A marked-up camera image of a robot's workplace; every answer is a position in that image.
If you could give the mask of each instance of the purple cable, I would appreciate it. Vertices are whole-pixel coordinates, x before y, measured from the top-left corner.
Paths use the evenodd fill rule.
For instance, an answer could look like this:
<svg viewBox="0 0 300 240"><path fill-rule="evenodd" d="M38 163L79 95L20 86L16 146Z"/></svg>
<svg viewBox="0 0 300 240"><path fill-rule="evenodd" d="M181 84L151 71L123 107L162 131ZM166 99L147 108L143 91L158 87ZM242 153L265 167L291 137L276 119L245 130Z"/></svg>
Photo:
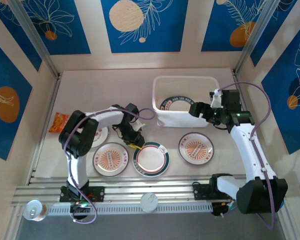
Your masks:
<svg viewBox="0 0 300 240"><path fill-rule="evenodd" d="M135 118L139 118L139 119L143 119L143 120L151 120L153 118L155 118L156 116L156 113L155 111L153 111L152 109L150 108L143 108L139 111L139 113L141 113L142 111L145 111L145 110L149 110L153 113L153 116L152 117L141 117L141 116L138 116L136 114L134 114L133 112L130 112L128 110L125 110L125 109L106 109L106 110L102 110L102 111L98 111L98 112L95 112L93 114L90 114L88 116L85 116L81 121L79 121L79 123L74 127L74 129L72 130L72 132L70 133L69 137L67 138L67 140L65 141L65 144L64 144L64 147L63 147L63 151L67 157L67 161L68 161L68 174L69 174L69 177L71 178L75 188L78 190L78 192L84 197L85 200L87 200L87 202L92 205L94 211L95 211L95 214L94 214L94 218L91 220L91 221L87 221L87 222L82 222L82 221L77 221L75 219L75 216L74 214L73 215L70 215L73 219L73 221L75 223L78 223L78 224L91 224L93 223L96 219L97 219L97 215L98 215L98 211L97 211L97 208L96 206L93 204L93 202L80 190L78 184L76 183L75 179L74 179L74 176L72 174L72 170L71 170L71 155L67 152L67 146L69 144L69 141L70 139L72 138L72 136L75 134L76 130L78 129L78 127L85 121L87 120L88 118L90 117L94 117L94 116L97 116L97 115L100 115L100 114L104 114L104 113L109 113L109 112L124 112L124 113L128 113L132 116L134 116Z"/></svg>
<svg viewBox="0 0 300 240"><path fill-rule="evenodd" d="M253 148L255 150L255 153L256 153L256 155L257 155L257 157L259 159L260 165L261 165L262 168L265 168L265 163L262 160L262 157L260 155L260 152L258 150L258 147L256 145L256 142L255 142L255 139L254 139L253 136L254 136L256 130L260 127L260 125L262 123L264 123L265 120L269 117L269 115L271 113L271 101L270 101L270 98L269 98L268 94L261 87L259 87L258 85L254 84L254 83L248 82L248 81L238 81L238 82L231 83L231 84L229 84L229 85L227 85L225 87L219 88L218 92L220 92L220 91L222 91L224 89L227 89L227 88L229 88L229 87L231 87L233 85L239 85L239 84L248 84L248 85L252 85L252 86L258 88L265 95L266 100L268 101L268 112L266 113L265 117L258 124L256 124L254 126L254 128L251 131L251 135L250 135L251 143L252 143L252 146L253 146ZM271 225L269 225L259 213L257 215L261 218L261 220L264 222L264 224L270 230L273 230L275 228L275 222L276 222L276 211L275 211L274 195L273 195L273 192L272 192L272 188L271 188L271 184L270 184L270 179L269 179L268 173L266 171L264 171L263 174L264 174L264 177L265 177L265 181L266 181L266 184L267 184L267 187L268 187L269 197L270 197Z"/></svg>

